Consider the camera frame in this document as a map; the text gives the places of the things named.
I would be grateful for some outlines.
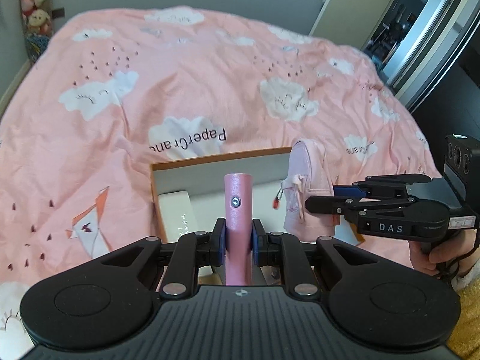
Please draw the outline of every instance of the pink cylinder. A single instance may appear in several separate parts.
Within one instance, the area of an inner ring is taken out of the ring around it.
[[[225,285],[251,285],[251,175],[225,175]]]

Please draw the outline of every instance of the person's hand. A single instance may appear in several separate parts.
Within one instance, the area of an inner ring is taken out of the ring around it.
[[[436,268],[438,263],[445,263],[471,251],[473,244],[475,243],[475,238],[475,230],[463,230],[456,237],[451,238],[432,249],[429,254],[424,254],[422,252],[419,242],[409,241],[410,261],[413,268],[417,271],[432,276],[436,275],[438,273]],[[478,248],[471,256],[460,260],[458,275],[461,277],[466,275],[478,259],[480,259],[480,248]]]

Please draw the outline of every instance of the sleeve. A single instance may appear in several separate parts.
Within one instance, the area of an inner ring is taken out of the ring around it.
[[[450,336],[448,347],[464,360],[480,360],[480,277],[476,277],[458,294],[462,314]]]
[[[471,282],[480,276],[480,259],[470,269],[470,272],[464,277],[456,277],[452,280],[452,287],[455,291],[459,292],[466,288]]]

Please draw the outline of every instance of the pink bedsheet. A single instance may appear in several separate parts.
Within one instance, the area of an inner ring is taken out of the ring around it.
[[[155,234],[150,163],[298,138],[323,142],[339,184],[438,175],[356,49],[188,7],[73,18],[0,124],[0,358],[30,345],[18,322],[28,286]],[[363,247],[409,264],[403,241]]]

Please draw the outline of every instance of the pink pouch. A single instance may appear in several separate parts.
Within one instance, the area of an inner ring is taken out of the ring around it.
[[[312,139],[300,139],[290,152],[289,175],[282,181],[286,198],[284,228],[302,242],[335,235],[339,215],[312,215],[305,209],[311,195],[333,196],[325,147]]]

